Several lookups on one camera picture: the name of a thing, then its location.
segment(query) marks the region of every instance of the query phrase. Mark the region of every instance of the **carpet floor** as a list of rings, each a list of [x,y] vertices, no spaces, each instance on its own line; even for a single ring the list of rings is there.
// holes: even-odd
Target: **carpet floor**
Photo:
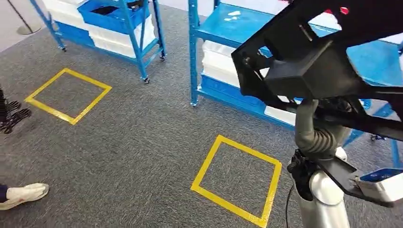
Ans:
[[[0,182],[45,182],[50,192],[0,212],[0,227],[256,227],[190,190],[219,134],[282,162],[268,227],[285,227],[293,132],[212,100],[190,106],[187,12],[161,6],[161,15],[169,54],[148,67],[148,85],[120,59],[69,42],[60,51],[45,29],[0,53],[11,100],[23,101],[65,67],[112,87],[76,125],[24,103],[32,116],[0,135]],[[76,116],[100,93],[63,75],[37,99]],[[367,134],[346,150],[364,171],[392,165],[389,143]],[[222,145],[201,186],[260,217],[272,173],[269,163]],[[402,207],[345,203],[353,228],[403,227]],[[298,210],[292,198],[292,228],[301,227]]]

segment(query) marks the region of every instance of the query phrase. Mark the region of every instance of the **blue shelving rack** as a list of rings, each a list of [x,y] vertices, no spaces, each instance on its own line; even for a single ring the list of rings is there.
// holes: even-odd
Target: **blue shelving rack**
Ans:
[[[222,102],[231,107],[243,110],[259,118],[273,121],[286,128],[293,129],[293,126],[264,114],[265,105],[250,104],[245,100],[240,100],[240,92],[229,94],[219,91],[218,88],[229,85],[215,81],[214,86],[209,86],[212,80],[208,75],[201,72],[201,81],[198,81],[197,72],[197,39],[210,40],[229,47],[238,48],[249,37],[262,28],[274,15],[221,3],[214,0],[213,13],[201,23],[197,11],[197,0],[189,0],[189,42],[190,42],[190,83],[191,83],[191,105],[196,106],[198,96],[204,96],[218,102]],[[240,15],[236,20],[226,20],[229,13],[239,11]],[[325,36],[336,30],[317,25],[311,25],[318,36]],[[347,50],[350,60],[357,71],[363,75],[363,79],[371,85],[383,86],[403,86],[402,71],[399,62],[399,50],[402,44],[395,44],[386,41],[373,41],[367,44],[351,47]],[[377,113],[389,116],[393,111],[382,107]],[[351,135],[351,140],[357,138],[357,132]],[[401,166],[396,142],[392,141],[393,162],[396,166]]]
[[[126,25],[127,31],[128,31],[127,34],[129,34],[129,36],[130,36],[130,40],[132,42],[136,58],[132,58],[132,57],[120,55],[120,54],[112,52],[112,51],[104,50],[104,49],[95,47],[94,45],[88,44],[88,42],[85,42],[85,41],[81,40],[80,38],[63,34],[60,31],[55,31],[52,26],[51,15],[48,14],[48,17],[46,17],[44,12],[42,12],[40,7],[38,6],[37,2],[35,0],[30,0],[30,2],[34,6],[35,10],[38,12],[39,16],[42,18],[45,25],[49,29],[52,37],[57,42],[60,49],[62,49],[63,51],[66,51],[66,45],[62,41],[62,39],[66,39],[66,40],[69,40],[76,44],[80,44],[85,47],[90,47],[90,48],[93,48],[100,52],[107,53],[112,56],[127,60],[138,66],[140,73],[141,73],[140,79],[143,80],[145,83],[149,83],[150,79],[148,78],[148,75],[146,72],[146,67],[151,63],[151,61],[153,59],[155,59],[156,56],[159,56],[161,61],[164,61],[165,57],[166,57],[165,41],[164,41],[164,36],[163,36],[163,31],[162,31],[162,22],[161,22],[158,0],[152,0],[153,5],[154,5],[155,19],[157,22],[158,38],[154,39],[144,49],[143,49],[143,39],[144,39],[144,26],[145,26],[145,20],[146,20],[145,13],[144,13],[143,22],[142,22],[142,32],[141,32],[141,40],[140,40],[140,47],[139,47],[137,44],[136,38],[134,36],[134,33],[133,33],[134,26],[133,26],[131,20],[129,19],[129,14],[128,14],[129,9],[127,8],[127,5],[126,5],[128,2],[134,2],[136,0],[97,0],[97,1],[103,2],[109,6],[118,7],[122,11],[124,19],[125,19],[125,25]],[[148,0],[144,0],[144,3],[145,4],[143,7],[145,8],[146,11],[148,11]],[[153,54],[148,59],[143,61],[144,56],[148,52],[150,52],[153,49],[153,47],[157,44],[159,45],[159,48],[156,51],[154,51]]]

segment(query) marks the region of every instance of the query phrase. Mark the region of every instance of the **blue metal shelf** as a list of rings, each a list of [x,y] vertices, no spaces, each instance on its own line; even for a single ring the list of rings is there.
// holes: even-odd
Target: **blue metal shelf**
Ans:
[[[80,39],[78,37],[74,37],[72,35],[69,34],[65,34],[65,33],[61,33],[59,31],[55,31],[53,29],[52,26],[52,18],[49,15],[49,19],[44,15],[44,13],[42,12],[41,8],[38,6],[38,4],[36,3],[35,0],[30,0],[30,2],[32,3],[32,5],[34,6],[35,10],[38,12],[39,16],[42,18],[42,20],[45,22],[47,28],[49,29],[51,35],[53,36],[53,38],[55,39],[55,41],[58,43],[58,46],[60,49],[62,50],[66,50],[66,46],[64,45],[64,43],[62,42],[61,39],[67,39],[70,40],[74,43],[86,46],[86,47],[90,47],[93,48],[95,50],[101,51],[103,53],[107,53],[110,54],[112,56],[124,59],[124,60],[128,60],[132,63],[137,64],[140,73],[141,73],[141,79],[145,82],[148,83],[148,75],[147,72],[145,70],[145,68],[151,63],[151,61],[158,56],[160,53],[160,58],[161,60],[165,59],[166,56],[166,49],[165,49],[165,41],[163,38],[163,31],[161,29],[161,16],[160,16],[160,12],[159,12],[159,4],[158,4],[158,0],[153,0],[153,5],[154,5],[154,12],[155,12],[155,19],[157,21],[157,31],[158,31],[158,38],[154,39],[149,45],[147,45],[145,48],[143,48],[143,43],[144,43],[144,25],[145,25],[145,13],[144,16],[142,18],[142,33],[141,33],[141,38],[140,38],[140,46],[137,44],[136,38],[134,36],[134,25],[130,20],[130,16],[129,16],[129,9],[127,8],[127,3],[128,2],[133,2],[135,0],[96,0],[102,3],[105,3],[105,5],[109,5],[109,6],[116,6],[118,7],[122,13],[123,13],[123,18],[124,18],[124,22],[126,25],[126,29],[127,29],[127,34],[129,34],[133,49],[134,49],[134,53],[136,57],[141,57],[141,61],[139,61],[136,58],[131,58],[128,56],[124,56],[124,55],[120,55],[118,53],[115,52],[111,52],[108,50],[104,50],[101,48],[97,48],[92,44],[88,44],[88,42],[85,42],[83,39]],[[148,12],[148,0],[144,1],[144,10]],[[145,62],[143,61],[143,57],[151,51],[151,49],[156,45],[159,45],[159,48],[151,55],[150,58],[148,58]]]
[[[228,14],[239,11],[237,19]],[[199,28],[196,37],[211,40],[233,48],[238,48],[274,15],[221,3]],[[315,33],[322,37],[336,30],[311,25]],[[372,85],[403,86],[402,71],[399,62],[398,45],[385,41],[350,47],[347,54],[363,79]]]
[[[231,19],[233,16],[228,14],[235,11],[239,11],[240,15],[234,16],[237,19]],[[238,48],[273,17],[271,14],[221,3],[205,22],[195,29],[195,35]]]
[[[228,87],[231,85],[228,85],[226,83],[222,83],[223,87]],[[293,130],[294,126],[283,122],[281,120],[275,119],[273,117],[270,117],[268,115],[264,114],[265,108],[266,106],[264,105],[263,102],[259,101],[262,105],[256,105],[256,104],[250,104],[248,102],[242,101],[240,99],[237,99],[236,97],[234,97],[233,95],[229,95],[226,93],[222,93],[217,91],[216,89],[210,88],[209,86],[199,86],[197,88],[197,93],[207,97],[209,99],[215,100],[215,101],[219,101],[222,102],[226,105],[232,106],[232,107],[236,107],[240,110],[243,110],[251,115],[254,115],[258,118],[264,119],[264,120],[268,120],[268,121],[275,121],[276,123],[290,129]]]

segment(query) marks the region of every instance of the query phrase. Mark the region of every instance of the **yellow tape square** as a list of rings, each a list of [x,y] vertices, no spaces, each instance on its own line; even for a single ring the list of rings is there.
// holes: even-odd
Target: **yellow tape square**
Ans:
[[[269,163],[274,164],[274,173],[273,176],[271,178],[271,182],[270,182],[270,186],[269,186],[269,192],[268,195],[266,197],[266,202],[265,205],[263,207],[263,213],[262,216],[256,217],[252,214],[250,214],[249,212],[243,210],[242,208],[239,208],[235,205],[233,205],[232,203],[224,200],[223,198],[215,195],[214,193],[200,187],[200,183],[204,177],[204,175],[206,174],[206,171],[208,169],[208,167],[210,166],[210,163],[215,155],[215,153],[217,152],[219,146],[221,143],[226,143],[230,146],[233,146],[241,151],[244,151],[246,153],[249,153],[255,157],[258,157],[260,159],[263,159]],[[262,154],[254,149],[251,149],[247,146],[244,146],[238,142],[235,142],[231,139],[227,139],[222,135],[218,135],[213,146],[211,147],[206,159],[204,160],[203,165],[201,166],[199,173],[197,173],[196,178],[193,181],[193,184],[191,186],[191,190],[201,194],[202,196],[208,198],[209,200],[217,203],[218,205],[222,206],[223,208],[231,211],[232,213],[241,216],[242,218],[262,227],[265,228],[267,226],[267,223],[269,221],[269,216],[270,216],[270,212],[271,212],[271,207],[273,205],[273,201],[274,201],[274,196],[276,195],[276,190],[277,190],[277,185],[278,185],[278,180],[280,178],[280,173],[281,173],[281,162],[278,161],[277,159],[271,158],[265,154]]]
[[[89,106],[87,108],[85,108],[76,118],[73,118],[67,114],[64,114],[52,107],[47,106],[44,103],[41,103],[38,100],[35,100],[34,97],[36,95],[38,95],[42,90],[44,90],[46,87],[48,87],[52,82],[56,81],[56,79],[58,79],[60,76],[62,76],[64,73],[69,73],[74,77],[78,77],[81,80],[84,80],[86,82],[89,82],[91,84],[94,84],[98,87],[101,87],[104,89],[104,91],[97,97],[95,98],[94,101],[92,101]],[[111,90],[112,87],[104,84],[102,82],[99,82],[97,80],[94,80],[90,77],[87,77],[85,75],[82,75],[76,71],[70,70],[68,68],[64,68],[63,70],[61,70],[59,73],[57,73],[55,76],[53,76],[53,78],[51,78],[49,81],[47,81],[45,84],[43,84],[43,86],[41,86],[39,89],[37,89],[35,92],[33,92],[31,95],[29,95],[27,98],[25,98],[25,101],[30,103],[33,106],[36,106],[62,120],[65,120],[69,123],[71,123],[72,125],[75,125],[79,120],[81,120],[81,118],[84,117],[85,114],[87,114],[108,92],[109,90]]]

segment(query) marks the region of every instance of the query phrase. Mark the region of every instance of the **red light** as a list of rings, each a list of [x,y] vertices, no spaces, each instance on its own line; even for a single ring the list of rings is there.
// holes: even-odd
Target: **red light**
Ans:
[[[347,15],[350,11],[347,7],[340,7],[340,12],[344,15]]]

